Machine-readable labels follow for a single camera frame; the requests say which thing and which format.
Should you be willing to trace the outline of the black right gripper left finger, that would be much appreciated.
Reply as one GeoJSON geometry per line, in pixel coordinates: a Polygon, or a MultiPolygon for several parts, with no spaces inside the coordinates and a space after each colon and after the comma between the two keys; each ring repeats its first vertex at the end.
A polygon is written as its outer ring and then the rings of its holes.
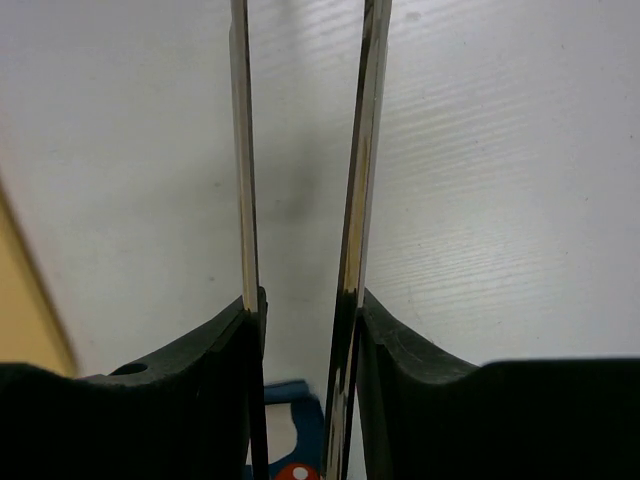
{"type": "Polygon", "coordinates": [[[114,372],[1,366],[5,479],[264,479],[265,300],[114,372]]]}

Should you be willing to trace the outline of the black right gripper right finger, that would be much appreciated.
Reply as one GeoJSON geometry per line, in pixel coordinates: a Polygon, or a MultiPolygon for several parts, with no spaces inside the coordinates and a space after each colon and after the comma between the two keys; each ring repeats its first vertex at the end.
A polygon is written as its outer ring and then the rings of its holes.
{"type": "Polygon", "coordinates": [[[367,295],[357,393],[371,479],[635,479],[635,359],[470,364],[367,295]]]}

